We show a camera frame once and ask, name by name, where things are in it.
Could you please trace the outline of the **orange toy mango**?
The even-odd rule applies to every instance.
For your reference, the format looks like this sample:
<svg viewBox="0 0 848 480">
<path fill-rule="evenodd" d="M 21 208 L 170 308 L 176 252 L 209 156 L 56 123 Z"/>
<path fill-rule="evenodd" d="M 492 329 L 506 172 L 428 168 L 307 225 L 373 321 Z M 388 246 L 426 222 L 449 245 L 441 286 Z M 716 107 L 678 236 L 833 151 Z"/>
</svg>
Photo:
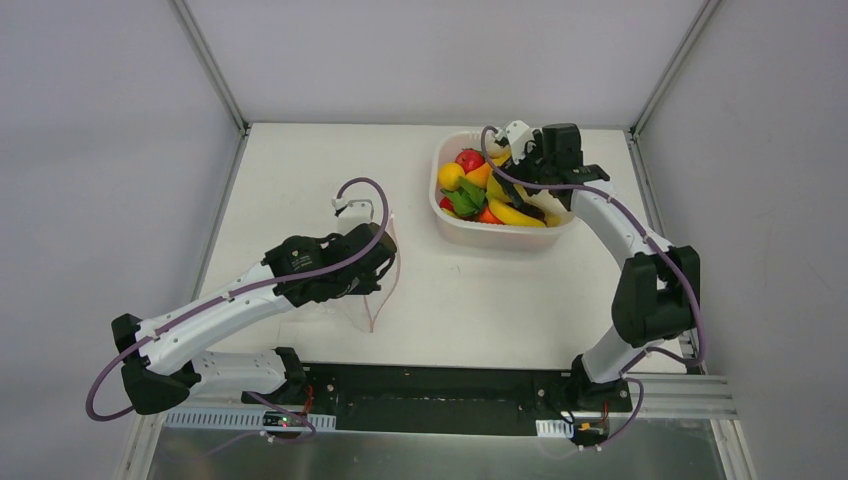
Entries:
<svg viewBox="0 0 848 480">
<path fill-rule="evenodd" d="M 465 179 L 482 190 L 485 190 L 492 173 L 491 166 L 484 162 L 478 168 L 465 173 Z"/>
</svg>

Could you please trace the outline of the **clear zip top bag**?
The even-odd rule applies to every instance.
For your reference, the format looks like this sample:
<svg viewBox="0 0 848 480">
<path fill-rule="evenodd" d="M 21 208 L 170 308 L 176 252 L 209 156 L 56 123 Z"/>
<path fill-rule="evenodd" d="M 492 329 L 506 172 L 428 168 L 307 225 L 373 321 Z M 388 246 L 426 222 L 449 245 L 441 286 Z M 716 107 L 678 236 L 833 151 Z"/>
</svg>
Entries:
<svg viewBox="0 0 848 480">
<path fill-rule="evenodd" d="M 324 258 L 324 247 L 327 245 L 328 236 L 337 233 L 331 232 L 323 237 L 293 236 L 283 242 L 281 247 L 279 276 L 296 275 L 306 272 L 322 271 L 328 267 L 342 263 L 328 264 Z M 350 260 L 353 263 L 361 257 L 368 249 L 379 241 L 376 236 L 359 253 Z M 396 289 L 399 280 L 400 255 L 397 247 L 397 256 L 394 265 L 388 273 L 379 281 L 380 291 L 369 295 L 333 295 L 330 286 L 330 273 L 324 272 L 309 278 L 287 281 L 277 287 L 277 291 L 283 294 L 293 305 L 300 307 L 310 303 L 336 302 L 340 310 L 360 330 L 372 333 L 375 330 L 377 318 L 384 304 Z"/>
</svg>

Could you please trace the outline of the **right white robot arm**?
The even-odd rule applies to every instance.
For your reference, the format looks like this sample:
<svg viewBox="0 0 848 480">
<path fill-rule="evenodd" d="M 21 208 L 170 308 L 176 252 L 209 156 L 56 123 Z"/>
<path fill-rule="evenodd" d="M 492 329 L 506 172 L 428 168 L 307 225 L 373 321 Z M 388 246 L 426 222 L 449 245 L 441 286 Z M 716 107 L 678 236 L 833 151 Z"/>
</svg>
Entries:
<svg viewBox="0 0 848 480">
<path fill-rule="evenodd" d="M 700 258 L 645 227 L 617 196 L 609 174 L 587 164 L 582 136 L 573 123 L 534 129 L 521 121 L 481 132 L 482 154 L 508 150 L 493 172 L 510 199 L 522 202 L 549 193 L 586 224 L 616 261 L 620 276 L 611 305 L 612 325 L 576 357 L 559 391 L 547 398 L 559 410 L 595 410 L 627 389 L 626 373 L 649 353 L 674 360 L 665 341 L 700 324 Z"/>
</svg>

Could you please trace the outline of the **yellow toy lemon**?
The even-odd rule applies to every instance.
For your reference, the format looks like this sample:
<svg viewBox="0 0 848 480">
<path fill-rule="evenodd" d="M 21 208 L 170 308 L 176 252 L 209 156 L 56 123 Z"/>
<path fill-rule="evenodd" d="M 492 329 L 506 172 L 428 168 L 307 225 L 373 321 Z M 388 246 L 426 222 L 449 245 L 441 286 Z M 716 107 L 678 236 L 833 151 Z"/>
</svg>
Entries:
<svg viewBox="0 0 848 480">
<path fill-rule="evenodd" d="M 457 191 L 465 178 L 465 170 L 455 162 L 442 165 L 437 172 L 437 183 L 441 190 Z"/>
</svg>

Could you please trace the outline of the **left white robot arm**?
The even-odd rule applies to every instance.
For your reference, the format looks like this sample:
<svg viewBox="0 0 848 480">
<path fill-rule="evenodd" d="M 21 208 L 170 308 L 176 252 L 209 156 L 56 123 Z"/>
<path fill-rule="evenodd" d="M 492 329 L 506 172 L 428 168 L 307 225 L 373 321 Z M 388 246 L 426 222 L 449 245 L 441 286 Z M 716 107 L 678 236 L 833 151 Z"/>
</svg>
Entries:
<svg viewBox="0 0 848 480">
<path fill-rule="evenodd" d="M 133 410 L 156 414 L 192 397 L 234 392 L 244 403 L 297 402 L 307 380 L 294 349 L 225 353 L 212 345 L 310 303 L 377 292 L 397 253 L 376 223 L 323 238 L 292 236 L 204 298 L 155 318 L 116 318 L 111 328 Z"/>
</svg>

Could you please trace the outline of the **yellow toy cabbage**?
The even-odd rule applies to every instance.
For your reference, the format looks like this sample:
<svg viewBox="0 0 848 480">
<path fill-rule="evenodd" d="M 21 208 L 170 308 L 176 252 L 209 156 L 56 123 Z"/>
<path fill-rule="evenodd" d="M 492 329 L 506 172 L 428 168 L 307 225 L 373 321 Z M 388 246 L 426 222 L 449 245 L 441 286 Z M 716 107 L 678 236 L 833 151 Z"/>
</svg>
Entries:
<svg viewBox="0 0 848 480">
<path fill-rule="evenodd" d="M 502 167 L 505 162 L 507 162 L 511 158 L 511 155 L 505 153 L 498 157 L 493 157 L 492 160 L 497 167 Z M 491 171 L 489 178 L 487 180 L 486 186 L 486 195 L 488 199 L 497 199 L 503 203 L 512 203 L 516 204 L 516 201 L 512 199 L 512 197 L 504 191 L 503 186 L 499 183 L 501 177 L 497 175 L 494 171 Z M 524 202 L 528 200 L 528 195 L 523 186 L 515 186 L 515 191 L 519 195 L 520 201 Z"/>
</svg>

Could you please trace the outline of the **orange toy carrot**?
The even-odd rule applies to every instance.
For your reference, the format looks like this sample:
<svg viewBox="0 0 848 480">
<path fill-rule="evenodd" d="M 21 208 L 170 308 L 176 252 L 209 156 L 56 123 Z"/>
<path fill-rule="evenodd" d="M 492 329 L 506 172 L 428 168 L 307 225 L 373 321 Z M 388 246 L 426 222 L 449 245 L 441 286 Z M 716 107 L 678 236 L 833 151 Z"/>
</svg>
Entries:
<svg viewBox="0 0 848 480">
<path fill-rule="evenodd" d="M 477 217 L 477 221 L 485 224 L 503 225 L 503 222 L 486 206 Z"/>
</svg>

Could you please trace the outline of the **red toy apple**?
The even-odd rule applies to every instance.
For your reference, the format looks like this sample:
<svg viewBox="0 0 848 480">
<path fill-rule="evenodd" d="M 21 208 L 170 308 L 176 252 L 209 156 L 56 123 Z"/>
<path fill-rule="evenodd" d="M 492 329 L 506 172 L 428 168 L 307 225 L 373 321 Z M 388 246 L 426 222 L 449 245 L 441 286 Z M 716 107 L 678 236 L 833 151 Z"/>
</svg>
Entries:
<svg viewBox="0 0 848 480">
<path fill-rule="evenodd" d="M 475 149 L 463 149 L 454 159 L 454 163 L 468 174 L 486 164 L 482 153 Z"/>
</svg>

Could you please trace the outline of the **white plastic basket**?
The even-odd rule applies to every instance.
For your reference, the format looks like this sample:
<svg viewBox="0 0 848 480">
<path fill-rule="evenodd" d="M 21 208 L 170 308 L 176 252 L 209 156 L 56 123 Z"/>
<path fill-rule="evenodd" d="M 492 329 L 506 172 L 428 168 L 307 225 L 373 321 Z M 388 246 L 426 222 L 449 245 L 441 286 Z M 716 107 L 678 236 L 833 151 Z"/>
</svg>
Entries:
<svg viewBox="0 0 848 480">
<path fill-rule="evenodd" d="M 437 228 L 446 240 L 470 247 L 535 252 L 551 248 L 578 224 L 578 221 L 547 193 L 529 199 L 530 203 L 553 215 L 553 224 L 546 228 L 486 224 L 460 220 L 448 215 L 438 205 L 443 198 L 438 184 L 438 170 L 443 165 L 452 163 L 462 149 L 479 147 L 480 131 L 458 131 L 446 136 L 433 154 L 429 202 L 437 218 Z"/>
</svg>

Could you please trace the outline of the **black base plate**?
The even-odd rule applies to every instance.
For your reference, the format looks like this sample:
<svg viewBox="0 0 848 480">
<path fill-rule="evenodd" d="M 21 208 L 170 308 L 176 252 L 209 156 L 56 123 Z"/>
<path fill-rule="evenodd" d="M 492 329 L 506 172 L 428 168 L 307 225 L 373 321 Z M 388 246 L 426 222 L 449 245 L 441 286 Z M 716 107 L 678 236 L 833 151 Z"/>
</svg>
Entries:
<svg viewBox="0 0 848 480">
<path fill-rule="evenodd" d="M 345 431 L 530 436 L 539 420 L 629 413 L 621 380 L 592 387 L 569 371 L 307 363 L 269 402 L 310 401 Z"/>
</svg>

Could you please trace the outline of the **green toy leaf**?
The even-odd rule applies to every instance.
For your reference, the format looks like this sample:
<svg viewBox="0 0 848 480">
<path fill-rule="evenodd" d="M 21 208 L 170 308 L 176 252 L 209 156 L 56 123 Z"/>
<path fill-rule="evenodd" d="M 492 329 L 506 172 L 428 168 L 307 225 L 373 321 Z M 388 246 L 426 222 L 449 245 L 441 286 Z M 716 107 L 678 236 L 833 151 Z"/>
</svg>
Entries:
<svg viewBox="0 0 848 480">
<path fill-rule="evenodd" d="M 460 218 L 479 215 L 487 204 L 485 190 L 474 185 L 465 177 L 459 179 L 458 187 L 455 190 L 442 188 L 441 193 L 451 202 L 453 212 Z"/>
</svg>

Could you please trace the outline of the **yellow toy banana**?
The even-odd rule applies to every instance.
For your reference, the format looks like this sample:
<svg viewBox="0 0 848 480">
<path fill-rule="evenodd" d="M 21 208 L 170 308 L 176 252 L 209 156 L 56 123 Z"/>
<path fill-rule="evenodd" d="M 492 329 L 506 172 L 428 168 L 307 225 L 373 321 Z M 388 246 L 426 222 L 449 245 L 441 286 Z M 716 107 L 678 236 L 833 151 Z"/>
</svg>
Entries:
<svg viewBox="0 0 848 480">
<path fill-rule="evenodd" d="M 521 213 L 519 210 L 500 200 L 490 200 L 488 202 L 488 208 L 505 225 L 531 228 L 547 227 L 543 220 Z"/>
</svg>

